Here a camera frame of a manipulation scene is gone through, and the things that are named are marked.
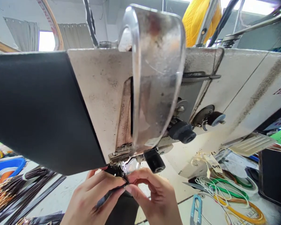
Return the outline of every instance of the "fingernail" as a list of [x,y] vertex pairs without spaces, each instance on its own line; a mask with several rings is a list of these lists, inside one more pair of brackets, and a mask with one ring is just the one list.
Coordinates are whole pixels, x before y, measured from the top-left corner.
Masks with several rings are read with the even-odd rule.
[[132,191],[132,188],[131,188],[130,185],[125,186],[124,189],[125,189],[126,191],[128,191],[129,193],[131,193],[131,191]]

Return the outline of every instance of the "green cord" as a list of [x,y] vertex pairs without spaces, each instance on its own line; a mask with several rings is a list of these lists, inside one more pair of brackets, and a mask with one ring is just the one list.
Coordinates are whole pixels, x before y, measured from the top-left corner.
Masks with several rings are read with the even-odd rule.
[[[217,184],[217,183],[219,183],[219,182],[229,184],[230,186],[236,188],[237,191],[241,192],[241,193],[244,195],[244,197],[243,197],[242,195],[236,194],[236,193],[234,193],[234,192],[232,192],[232,191],[228,191],[228,190],[225,189],[225,188],[216,186],[220,191],[222,191],[222,192],[224,192],[224,193],[227,193],[227,194],[230,194],[231,196],[233,196],[233,197],[235,197],[235,198],[241,198],[241,199],[244,199],[244,200],[245,200],[245,199],[249,200],[249,196],[247,195],[246,192],[244,192],[244,191],[238,189],[237,187],[235,187],[234,185],[232,185],[229,181],[224,180],[224,179],[221,179],[221,178],[215,178],[215,179],[211,179],[211,180],[212,180],[215,184]],[[209,185],[210,187],[212,187],[213,190],[216,189],[213,184],[208,184],[208,185]]]
[[237,182],[238,184],[240,184],[241,186],[243,186],[243,187],[245,187],[245,188],[253,188],[253,185],[252,185],[251,183],[246,184],[246,183],[242,182],[242,181],[240,180],[240,178],[239,178],[238,176],[236,176],[236,175],[233,175],[233,177],[235,178],[236,182]]

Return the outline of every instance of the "gray curtain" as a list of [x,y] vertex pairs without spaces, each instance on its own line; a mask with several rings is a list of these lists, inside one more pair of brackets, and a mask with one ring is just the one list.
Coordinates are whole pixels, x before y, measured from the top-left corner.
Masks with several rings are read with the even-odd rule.
[[93,48],[93,42],[86,23],[58,24],[64,49]]
[[20,51],[38,51],[40,28],[37,23],[7,17],[4,20]]

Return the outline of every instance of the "clear plastic guard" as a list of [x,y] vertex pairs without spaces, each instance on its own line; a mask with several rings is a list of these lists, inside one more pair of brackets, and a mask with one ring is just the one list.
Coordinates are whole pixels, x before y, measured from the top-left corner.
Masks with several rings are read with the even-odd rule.
[[175,14],[127,7],[119,51],[132,49],[133,150],[156,146],[172,118],[185,63],[185,30]]

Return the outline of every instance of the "black fabric cover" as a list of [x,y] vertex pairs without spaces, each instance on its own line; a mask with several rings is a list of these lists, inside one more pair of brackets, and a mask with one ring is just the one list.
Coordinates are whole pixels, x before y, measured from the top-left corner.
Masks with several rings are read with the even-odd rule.
[[0,141],[64,175],[105,166],[66,52],[0,55]]

